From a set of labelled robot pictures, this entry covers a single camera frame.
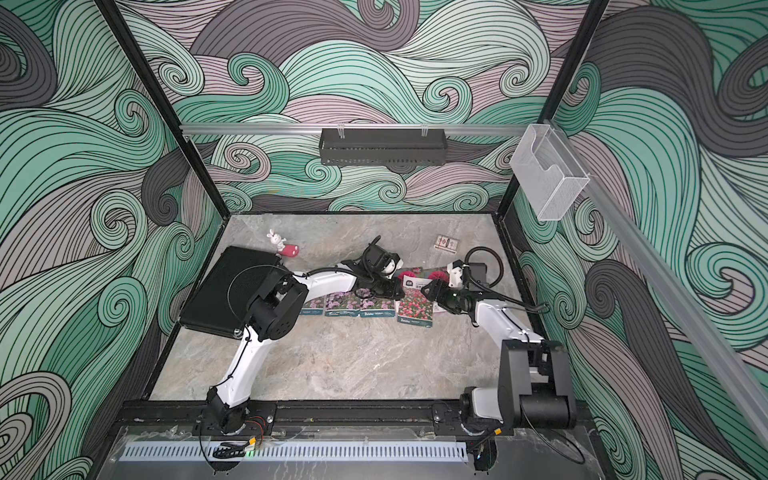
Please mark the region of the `purple flower seed packet back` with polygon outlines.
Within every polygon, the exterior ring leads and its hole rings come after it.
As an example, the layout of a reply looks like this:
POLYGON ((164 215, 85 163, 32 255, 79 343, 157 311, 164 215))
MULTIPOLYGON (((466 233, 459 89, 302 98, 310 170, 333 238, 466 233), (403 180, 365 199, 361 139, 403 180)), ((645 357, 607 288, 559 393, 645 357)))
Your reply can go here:
POLYGON ((393 318, 396 316, 396 301, 371 297, 361 301, 359 316, 361 318, 393 318))

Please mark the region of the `purple flower seed packet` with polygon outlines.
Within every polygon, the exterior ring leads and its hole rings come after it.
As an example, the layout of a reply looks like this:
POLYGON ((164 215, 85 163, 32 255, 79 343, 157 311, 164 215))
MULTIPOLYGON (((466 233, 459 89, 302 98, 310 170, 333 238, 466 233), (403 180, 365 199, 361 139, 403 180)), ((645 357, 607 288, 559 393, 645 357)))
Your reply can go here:
POLYGON ((326 300, 324 296, 320 296, 306 301, 300 311, 302 316, 323 316, 325 311, 326 300))
POLYGON ((326 317, 357 317, 360 309, 361 299, 352 292, 332 293, 325 297, 326 317))
POLYGON ((361 318, 393 318, 396 316, 396 301, 371 297, 361 301, 359 316, 361 318))

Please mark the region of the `pink carnation seed packet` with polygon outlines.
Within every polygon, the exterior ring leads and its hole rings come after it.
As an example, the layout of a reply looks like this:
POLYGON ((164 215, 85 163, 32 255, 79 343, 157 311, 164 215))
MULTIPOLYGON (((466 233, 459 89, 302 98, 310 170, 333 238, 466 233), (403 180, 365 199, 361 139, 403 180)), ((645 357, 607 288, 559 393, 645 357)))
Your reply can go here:
POLYGON ((428 274, 425 272, 423 268, 412 267, 412 268, 403 268, 399 270, 396 273, 396 276, 398 279, 402 280, 405 277, 426 278, 428 274))

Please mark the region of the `red flower green seed packet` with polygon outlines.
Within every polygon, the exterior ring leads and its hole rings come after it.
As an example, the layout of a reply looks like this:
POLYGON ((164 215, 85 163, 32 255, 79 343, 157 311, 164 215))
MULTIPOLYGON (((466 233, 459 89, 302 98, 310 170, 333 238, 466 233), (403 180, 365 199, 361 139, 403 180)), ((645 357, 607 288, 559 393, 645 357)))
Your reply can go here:
POLYGON ((431 328, 433 325, 434 303, 422 293, 422 288, 430 283, 429 279, 404 276, 402 287, 404 297, 396 304, 398 323, 431 328))

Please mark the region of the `purple flower seed packet front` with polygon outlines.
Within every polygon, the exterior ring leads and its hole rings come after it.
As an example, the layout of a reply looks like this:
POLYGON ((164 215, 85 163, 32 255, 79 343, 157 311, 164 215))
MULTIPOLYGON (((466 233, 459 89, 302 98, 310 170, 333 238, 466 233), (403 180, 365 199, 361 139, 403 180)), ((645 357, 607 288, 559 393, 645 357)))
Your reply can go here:
POLYGON ((323 316, 325 311, 326 300, 324 296, 320 296, 306 301, 300 311, 302 316, 323 316))

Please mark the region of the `pink flower packet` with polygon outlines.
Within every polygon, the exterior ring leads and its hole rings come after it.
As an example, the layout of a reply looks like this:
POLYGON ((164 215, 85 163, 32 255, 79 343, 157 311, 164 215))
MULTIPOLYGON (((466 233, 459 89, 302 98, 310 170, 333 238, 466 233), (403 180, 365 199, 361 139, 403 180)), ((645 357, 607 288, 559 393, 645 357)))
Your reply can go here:
POLYGON ((427 275, 427 278, 429 280, 441 280, 441 281, 449 283, 450 282, 450 273, 446 269, 435 269, 435 270, 432 270, 427 275))

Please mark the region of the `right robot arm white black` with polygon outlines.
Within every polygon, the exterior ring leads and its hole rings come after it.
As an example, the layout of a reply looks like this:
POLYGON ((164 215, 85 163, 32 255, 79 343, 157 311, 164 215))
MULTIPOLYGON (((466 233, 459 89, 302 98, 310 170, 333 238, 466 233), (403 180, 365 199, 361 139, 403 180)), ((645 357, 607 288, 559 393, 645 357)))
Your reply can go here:
POLYGON ((469 387, 460 397, 460 418, 473 433, 501 428, 571 429, 577 407, 564 345, 535 333, 514 315, 508 297, 452 288, 441 279, 421 288, 443 310, 466 315, 499 348, 495 387, 469 387))

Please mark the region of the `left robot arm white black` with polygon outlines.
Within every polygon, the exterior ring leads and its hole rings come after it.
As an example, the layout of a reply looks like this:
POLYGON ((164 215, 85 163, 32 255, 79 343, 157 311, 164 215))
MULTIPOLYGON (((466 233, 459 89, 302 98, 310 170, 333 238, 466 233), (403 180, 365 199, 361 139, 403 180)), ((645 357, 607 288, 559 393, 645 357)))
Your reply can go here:
POLYGON ((330 294, 365 289, 376 297, 400 300, 404 291, 395 272, 398 257, 377 264, 360 258, 307 273, 272 266, 246 302, 245 331, 223 379, 207 392, 208 416, 225 435, 245 427, 247 405, 257 373, 271 347, 295 326, 303 305, 330 294))

